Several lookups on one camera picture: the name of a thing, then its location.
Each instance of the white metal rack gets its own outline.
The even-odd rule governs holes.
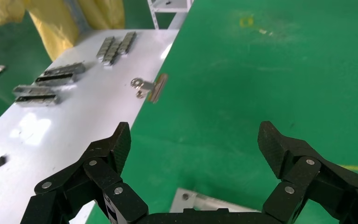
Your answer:
[[[159,29],[156,13],[187,13],[194,0],[147,0],[155,29]]]

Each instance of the yellow cloth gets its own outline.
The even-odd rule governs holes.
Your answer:
[[[77,0],[93,29],[123,29],[122,0]],[[0,25],[21,22],[29,11],[51,60],[74,46],[79,29],[64,0],[0,0]]]

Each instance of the metal fastener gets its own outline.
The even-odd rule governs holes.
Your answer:
[[[285,187],[285,191],[289,194],[294,194],[294,189],[292,187]]]
[[[116,195],[119,195],[119,194],[121,194],[122,192],[123,192],[123,188],[121,188],[121,187],[118,187],[118,188],[115,189],[115,194],[116,194]]]
[[[96,164],[96,161],[95,160],[91,160],[90,162],[89,162],[89,165],[90,166],[94,166]]]
[[[189,194],[183,194],[182,199],[183,201],[187,201],[189,199]]]
[[[46,182],[46,183],[42,184],[42,188],[43,188],[43,189],[47,189],[47,188],[49,188],[50,186],[51,186],[51,182]]]
[[[310,165],[314,165],[315,162],[313,160],[307,160],[307,163],[310,164]]]

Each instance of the white tabletop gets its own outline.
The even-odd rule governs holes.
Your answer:
[[[20,223],[38,182],[76,162],[92,141],[111,136],[120,121],[132,126],[144,100],[136,98],[130,82],[154,80],[178,31],[136,30],[127,57],[105,69],[96,59],[103,40],[122,39],[128,31],[95,31],[50,65],[84,61],[87,68],[78,82],[63,88],[59,105],[12,105],[0,117],[0,156],[8,156],[0,167],[0,223]],[[90,206],[75,222],[84,223],[89,212]]]

